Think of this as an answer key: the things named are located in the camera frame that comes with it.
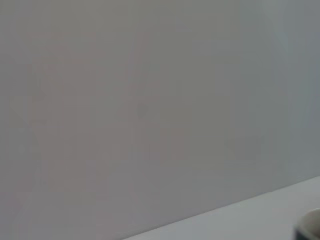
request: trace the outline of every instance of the cup rim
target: cup rim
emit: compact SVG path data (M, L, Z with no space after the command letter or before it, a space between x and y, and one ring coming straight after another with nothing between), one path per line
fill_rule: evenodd
M303 225L303 221L305 219L305 217L307 217L309 214L313 213L313 212L319 212L320 213L320 208L316 208L313 209L311 211L309 211L307 214L305 214L297 223L296 225L296 229L303 234L305 237L307 237L309 240L320 240L319 237L313 235L310 231L308 231L304 225Z

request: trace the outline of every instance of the gray wall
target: gray wall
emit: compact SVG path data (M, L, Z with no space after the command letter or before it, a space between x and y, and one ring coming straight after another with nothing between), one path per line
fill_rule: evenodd
M2 0L0 238L117 240L318 176L319 9Z

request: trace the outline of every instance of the white table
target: white table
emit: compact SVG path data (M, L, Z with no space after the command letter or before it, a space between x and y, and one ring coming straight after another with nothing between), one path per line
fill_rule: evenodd
M315 208L320 208L320 177L127 240L290 240L297 219Z

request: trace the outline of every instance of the mug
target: mug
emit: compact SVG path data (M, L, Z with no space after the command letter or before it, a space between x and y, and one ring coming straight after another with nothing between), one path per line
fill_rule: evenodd
M295 240L320 240L320 208L308 212L295 227Z

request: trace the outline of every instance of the white surface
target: white surface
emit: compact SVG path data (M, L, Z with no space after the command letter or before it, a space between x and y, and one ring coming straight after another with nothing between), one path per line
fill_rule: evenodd
M297 220L320 207L320 177L127 240L291 240Z
M119 240L320 175L320 0L0 0L0 239Z

